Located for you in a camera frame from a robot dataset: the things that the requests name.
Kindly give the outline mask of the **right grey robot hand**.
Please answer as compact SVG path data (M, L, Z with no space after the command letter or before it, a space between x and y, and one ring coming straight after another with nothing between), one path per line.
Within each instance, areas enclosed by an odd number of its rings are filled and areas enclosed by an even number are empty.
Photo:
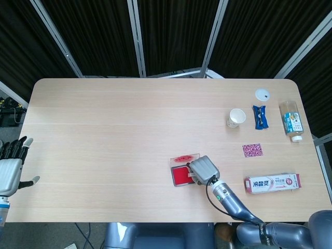
M189 163L191 178L198 185L206 185L209 179L215 176L220 178L220 172L208 156L200 157Z

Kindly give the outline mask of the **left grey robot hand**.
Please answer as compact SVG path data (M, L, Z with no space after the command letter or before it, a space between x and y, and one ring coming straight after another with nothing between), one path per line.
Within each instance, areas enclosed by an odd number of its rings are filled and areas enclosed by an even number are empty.
M18 189L31 187L40 180L40 176L29 181L21 180L23 165L32 143L32 138L23 136L1 146L1 197L8 198Z

